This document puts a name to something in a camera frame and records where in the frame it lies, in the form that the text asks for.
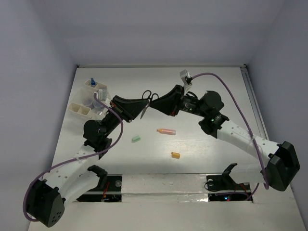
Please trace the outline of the black handled scissors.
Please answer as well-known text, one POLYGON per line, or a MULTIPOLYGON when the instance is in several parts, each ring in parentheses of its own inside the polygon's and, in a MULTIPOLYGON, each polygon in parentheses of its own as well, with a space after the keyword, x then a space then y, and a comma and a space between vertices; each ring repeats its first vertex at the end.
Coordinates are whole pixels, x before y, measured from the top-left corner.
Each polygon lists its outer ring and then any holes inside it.
POLYGON ((147 105, 145 106, 145 108, 142 110, 141 112, 141 116, 140 119, 142 119, 146 113, 147 108, 150 106, 150 103, 152 102, 152 100, 154 99, 154 97, 159 98, 157 93, 152 93, 151 90, 146 90, 143 94, 142 94, 142 99, 146 99, 148 101, 147 105))

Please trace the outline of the orange highlighter marker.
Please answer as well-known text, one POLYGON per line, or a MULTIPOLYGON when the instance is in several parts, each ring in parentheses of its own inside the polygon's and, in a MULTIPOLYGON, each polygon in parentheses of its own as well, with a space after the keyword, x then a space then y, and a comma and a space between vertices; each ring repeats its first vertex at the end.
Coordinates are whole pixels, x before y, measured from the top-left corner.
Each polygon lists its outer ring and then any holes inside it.
POLYGON ((159 132, 160 134, 176 135, 176 131, 172 129, 159 128, 156 131, 159 132))

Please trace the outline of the clear jar purple contents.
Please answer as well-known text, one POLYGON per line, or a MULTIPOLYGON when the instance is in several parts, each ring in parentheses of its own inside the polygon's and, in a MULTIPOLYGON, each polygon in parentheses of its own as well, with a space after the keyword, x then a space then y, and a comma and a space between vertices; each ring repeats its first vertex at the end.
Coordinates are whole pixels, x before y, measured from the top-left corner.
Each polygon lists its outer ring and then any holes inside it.
POLYGON ((89 108, 93 108, 93 99, 92 98, 84 98, 82 100, 82 104, 85 106, 85 107, 89 107, 89 108))

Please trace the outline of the clear spray bottle blue cap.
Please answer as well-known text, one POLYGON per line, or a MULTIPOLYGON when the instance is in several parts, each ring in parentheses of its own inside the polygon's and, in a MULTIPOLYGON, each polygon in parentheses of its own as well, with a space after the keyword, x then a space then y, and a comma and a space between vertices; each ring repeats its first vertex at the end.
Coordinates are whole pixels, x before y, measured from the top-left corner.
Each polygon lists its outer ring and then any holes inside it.
POLYGON ((96 86, 96 82, 95 82, 94 78, 91 78, 91 79, 90 79, 90 85, 91 85, 92 87, 95 87, 95 86, 96 86))

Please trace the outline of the orange marker cap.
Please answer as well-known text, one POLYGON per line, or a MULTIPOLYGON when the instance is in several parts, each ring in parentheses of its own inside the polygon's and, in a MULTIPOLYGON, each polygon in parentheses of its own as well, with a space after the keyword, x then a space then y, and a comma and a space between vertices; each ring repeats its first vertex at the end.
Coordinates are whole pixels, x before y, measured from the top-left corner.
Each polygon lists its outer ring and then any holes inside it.
POLYGON ((175 159, 180 159, 180 153, 172 152, 171 157, 175 159))

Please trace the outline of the clear jar blue beads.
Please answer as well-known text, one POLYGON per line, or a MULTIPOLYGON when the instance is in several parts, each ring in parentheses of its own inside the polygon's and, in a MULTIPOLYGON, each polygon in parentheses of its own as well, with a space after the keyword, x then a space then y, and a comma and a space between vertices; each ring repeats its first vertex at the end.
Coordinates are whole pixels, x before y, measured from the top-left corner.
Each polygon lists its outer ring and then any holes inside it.
POLYGON ((103 110, 103 109, 104 109, 104 106, 103 106, 100 102, 98 102, 98 101, 96 101, 96 100, 93 101, 93 106, 94 106, 96 109, 99 109, 99 110, 103 110))

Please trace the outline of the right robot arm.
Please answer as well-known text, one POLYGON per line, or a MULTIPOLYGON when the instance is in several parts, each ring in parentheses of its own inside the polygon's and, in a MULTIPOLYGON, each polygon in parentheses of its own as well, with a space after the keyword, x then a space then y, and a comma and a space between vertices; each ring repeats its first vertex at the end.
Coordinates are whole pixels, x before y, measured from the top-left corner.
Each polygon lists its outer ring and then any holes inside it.
POLYGON ((269 141, 236 125, 220 113, 224 103, 215 91, 207 91, 198 99, 184 94, 184 88, 176 85, 166 95, 150 101, 150 107, 168 116, 176 116, 179 111, 201 116, 203 119, 198 124, 205 134, 261 160, 257 181, 268 183, 275 190, 285 191, 300 170, 295 147, 291 143, 269 141))

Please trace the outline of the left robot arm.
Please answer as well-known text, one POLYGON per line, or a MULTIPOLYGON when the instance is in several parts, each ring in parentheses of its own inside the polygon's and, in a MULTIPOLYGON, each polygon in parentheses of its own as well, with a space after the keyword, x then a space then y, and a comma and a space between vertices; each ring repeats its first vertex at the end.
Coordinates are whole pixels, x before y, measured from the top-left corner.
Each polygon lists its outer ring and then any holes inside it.
POLYGON ((106 186, 107 172, 97 162, 113 148, 119 139, 109 135, 124 122, 132 122, 148 105, 147 98, 124 99, 115 96, 102 120, 88 120, 83 127, 84 144, 72 159, 58 163, 40 173, 29 185, 24 201, 26 219, 54 226, 64 214, 65 207, 90 189, 106 186))

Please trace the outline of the green marker cap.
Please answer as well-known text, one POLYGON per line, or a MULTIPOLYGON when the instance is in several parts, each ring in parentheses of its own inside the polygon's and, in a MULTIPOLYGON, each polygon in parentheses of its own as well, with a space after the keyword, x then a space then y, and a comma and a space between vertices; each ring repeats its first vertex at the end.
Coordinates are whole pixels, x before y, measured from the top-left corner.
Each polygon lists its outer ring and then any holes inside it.
POLYGON ((131 141, 132 141, 132 142, 138 142, 140 139, 141 139, 140 136, 135 136, 135 137, 132 138, 131 141))

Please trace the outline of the cream divided box rear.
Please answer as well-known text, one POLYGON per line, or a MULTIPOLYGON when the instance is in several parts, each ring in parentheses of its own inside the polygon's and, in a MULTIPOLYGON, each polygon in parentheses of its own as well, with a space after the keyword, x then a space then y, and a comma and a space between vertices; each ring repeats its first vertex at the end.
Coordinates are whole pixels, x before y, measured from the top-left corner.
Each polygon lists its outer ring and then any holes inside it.
POLYGON ((95 82, 96 84, 95 85, 92 85, 92 81, 91 79, 88 79, 84 85, 83 85, 83 88, 87 91, 90 91, 90 92, 95 92, 95 91, 98 91, 99 89, 103 89, 103 90, 106 90, 107 91, 107 86, 100 83, 100 82, 95 82))

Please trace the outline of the cream divided box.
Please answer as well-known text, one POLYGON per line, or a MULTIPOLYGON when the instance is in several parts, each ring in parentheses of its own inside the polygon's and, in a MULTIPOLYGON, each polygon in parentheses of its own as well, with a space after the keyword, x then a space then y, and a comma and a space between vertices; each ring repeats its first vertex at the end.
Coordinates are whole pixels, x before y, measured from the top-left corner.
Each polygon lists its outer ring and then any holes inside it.
POLYGON ((87 91, 90 91, 90 92, 95 92, 95 91, 98 91, 99 89, 103 89, 103 90, 106 90, 107 91, 107 86, 100 83, 100 82, 95 82, 96 84, 95 85, 92 85, 92 81, 91 79, 88 79, 84 85, 83 85, 83 88, 87 91))
POLYGON ((90 119, 92 117, 91 109, 81 104, 70 103, 67 109, 75 117, 84 119, 90 119))

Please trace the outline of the clear organizer bin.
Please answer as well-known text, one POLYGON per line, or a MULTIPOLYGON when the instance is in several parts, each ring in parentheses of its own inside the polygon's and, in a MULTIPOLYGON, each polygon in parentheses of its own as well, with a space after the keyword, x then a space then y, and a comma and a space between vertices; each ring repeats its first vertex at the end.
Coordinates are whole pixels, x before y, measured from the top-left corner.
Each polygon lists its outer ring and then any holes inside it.
POLYGON ((84 119, 102 119, 107 109, 94 98, 94 93, 99 93, 99 91, 102 91, 103 95, 102 98, 97 95, 97 99, 102 99, 101 102, 108 105, 111 101, 108 88, 104 84, 98 84, 95 87, 81 87, 70 101, 68 110, 84 119))

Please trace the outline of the cream divided box front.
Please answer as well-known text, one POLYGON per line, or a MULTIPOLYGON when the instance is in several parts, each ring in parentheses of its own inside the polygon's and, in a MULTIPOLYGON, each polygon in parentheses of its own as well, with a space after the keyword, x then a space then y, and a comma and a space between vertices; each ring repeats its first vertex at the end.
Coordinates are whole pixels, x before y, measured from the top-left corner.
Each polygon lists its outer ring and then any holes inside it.
POLYGON ((91 109, 81 104, 70 103, 67 109, 75 117, 84 119, 90 119, 92 117, 91 109))

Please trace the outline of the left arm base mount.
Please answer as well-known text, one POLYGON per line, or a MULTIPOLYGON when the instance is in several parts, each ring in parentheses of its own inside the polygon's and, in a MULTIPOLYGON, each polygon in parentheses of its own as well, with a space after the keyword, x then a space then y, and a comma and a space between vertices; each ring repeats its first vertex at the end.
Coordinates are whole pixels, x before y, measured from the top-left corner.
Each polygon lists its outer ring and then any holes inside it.
POLYGON ((78 202, 122 202, 122 175, 109 175, 103 168, 93 165, 88 168, 98 178, 97 186, 88 190, 79 198, 78 202))

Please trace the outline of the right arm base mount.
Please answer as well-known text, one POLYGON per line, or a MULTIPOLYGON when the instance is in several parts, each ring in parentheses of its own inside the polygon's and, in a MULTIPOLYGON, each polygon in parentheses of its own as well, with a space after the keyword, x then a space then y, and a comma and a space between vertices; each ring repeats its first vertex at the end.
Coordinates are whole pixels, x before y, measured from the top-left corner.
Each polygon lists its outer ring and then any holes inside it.
POLYGON ((210 202, 245 201, 251 195, 248 184, 236 183, 230 176, 236 163, 230 164, 221 174, 208 175, 204 188, 208 191, 210 202))

